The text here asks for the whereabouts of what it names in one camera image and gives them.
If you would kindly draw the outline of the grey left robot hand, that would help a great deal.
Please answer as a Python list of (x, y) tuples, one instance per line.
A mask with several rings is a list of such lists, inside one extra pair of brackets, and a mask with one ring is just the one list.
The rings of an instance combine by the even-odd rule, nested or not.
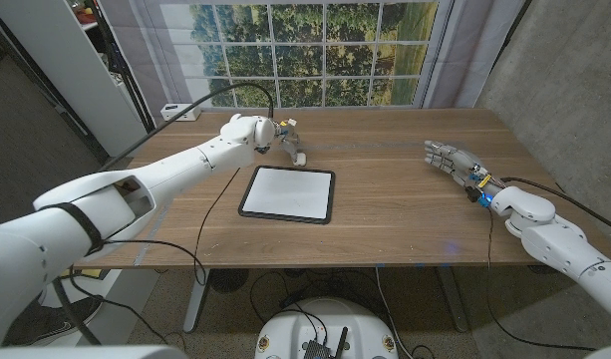
[(299, 136), (296, 132), (297, 121), (288, 119), (280, 123), (274, 122), (275, 138), (280, 142), (280, 147), (291, 158), (292, 164), (296, 167), (305, 167), (306, 155), (297, 149), (300, 144)]

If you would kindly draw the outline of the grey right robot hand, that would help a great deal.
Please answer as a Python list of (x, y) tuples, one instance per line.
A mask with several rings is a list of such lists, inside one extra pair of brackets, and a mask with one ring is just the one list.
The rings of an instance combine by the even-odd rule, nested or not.
[(458, 185), (485, 193), (497, 192), (490, 171), (474, 154), (435, 141), (425, 141), (425, 151), (425, 162), (450, 175)]

